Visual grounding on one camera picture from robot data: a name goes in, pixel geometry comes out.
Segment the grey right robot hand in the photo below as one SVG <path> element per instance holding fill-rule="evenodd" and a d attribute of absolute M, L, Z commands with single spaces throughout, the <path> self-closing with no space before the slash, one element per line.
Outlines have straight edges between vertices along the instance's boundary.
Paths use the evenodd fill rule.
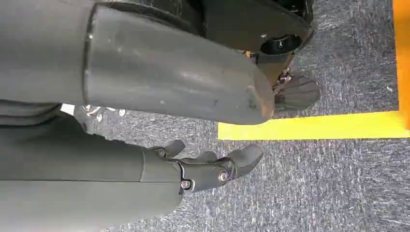
<path fill-rule="evenodd" d="M 0 229 L 88 232 L 172 211 L 185 191 L 225 185 L 255 144 L 178 159 L 90 134 L 62 104 L 266 122 L 273 92 L 243 54 L 173 23 L 94 0 L 0 3 Z"/>

